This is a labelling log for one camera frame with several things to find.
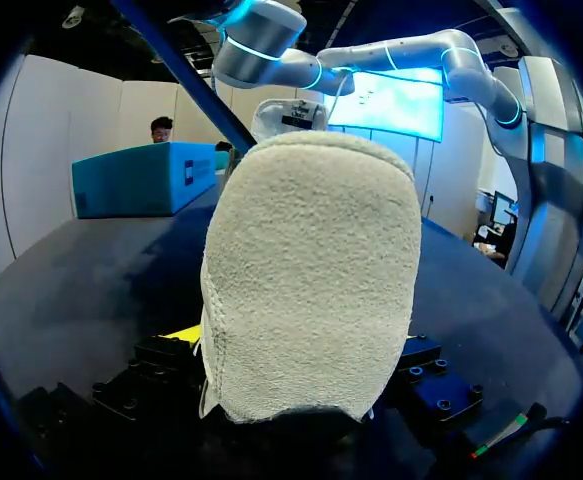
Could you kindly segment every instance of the teal box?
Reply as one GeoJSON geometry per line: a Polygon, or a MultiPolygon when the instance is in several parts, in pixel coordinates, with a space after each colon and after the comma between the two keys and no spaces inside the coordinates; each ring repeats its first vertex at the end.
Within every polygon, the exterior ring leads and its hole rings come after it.
{"type": "Polygon", "coordinates": [[[78,218],[169,216],[215,185],[215,148],[165,142],[75,162],[78,218]]]}

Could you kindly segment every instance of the white fabric cover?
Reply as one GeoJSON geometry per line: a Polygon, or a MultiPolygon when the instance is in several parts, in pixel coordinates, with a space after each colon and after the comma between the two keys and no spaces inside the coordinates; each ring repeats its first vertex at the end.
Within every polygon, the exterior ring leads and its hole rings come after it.
{"type": "Polygon", "coordinates": [[[329,112],[327,108],[317,102],[301,99],[270,99],[262,102],[251,122],[251,134],[258,142],[290,132],[307,131],[294,125],[282,122],[284,116],[298,115],[297,118],[311,122],[310,130],[326,130],[329,112]]]}
{"type": "Polygon", "coordinates": [[[290,133],[249,151],[207,233],[200,415],[360,420],[404,347],[420,223],[411,170],[368,140],[290,133]]]}

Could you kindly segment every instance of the blue metal bar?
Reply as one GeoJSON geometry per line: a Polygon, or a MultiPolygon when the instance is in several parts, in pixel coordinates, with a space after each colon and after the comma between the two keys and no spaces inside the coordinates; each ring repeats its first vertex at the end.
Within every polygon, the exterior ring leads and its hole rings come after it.
{"type": "Polygon", "coordinates": [[[173,76],[182,84],[209,120],[227,137],[242,154],[256,144],[255,139],[215,92],[198,75],[188,60],[171,45],[164,34],[153,24],[133,0],[111,2],[131,22],[153,50],[162,58],[173,76]]]}

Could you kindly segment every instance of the monitor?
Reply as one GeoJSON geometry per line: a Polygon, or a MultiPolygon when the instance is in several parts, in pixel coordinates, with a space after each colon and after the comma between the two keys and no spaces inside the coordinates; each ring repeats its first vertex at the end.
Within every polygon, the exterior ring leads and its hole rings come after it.
{"type": "Polygon", "coordinates": [[[500,225],[508,225],[511,223],[511,215],[507,210],[511,209],[511,205],[515,201],[500,192],[495,192],[493,199],[493,210],[491,212],[491,221],[500,225]]]}
{"type": "MultiPolygon", "coordinates": [[[[430,68],[355,72],[355,91],[341,96],[329,125],[397,132],[442,141],[442,72],[430,68]]],[[[324,96],[329,110],[335,97],[324,96]]]]}

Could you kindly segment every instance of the dark round table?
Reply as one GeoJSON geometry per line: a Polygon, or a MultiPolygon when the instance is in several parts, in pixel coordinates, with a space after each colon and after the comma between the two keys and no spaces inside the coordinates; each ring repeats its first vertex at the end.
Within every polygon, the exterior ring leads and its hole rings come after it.
{"type": "MultiPolygon", "coordinates": [[[[72,220],[0,275],[0,375],[13,398],[63,382],[82,395],[126,367],[142,338],[197,324],[199,270],[214,188],[171,218],[72,220]]],[[[411,333],[443,345],[450,368],[484,386],[484,407],[510,397],[566,416],[583,364],[551,315],[520,284],[431,222],[411,333]]],[[[392,447],[417,476],[432,455],[394,418],[392,447]]],[[[508,468],[524,468],[553,432],[536,434],[508,468]]]]}

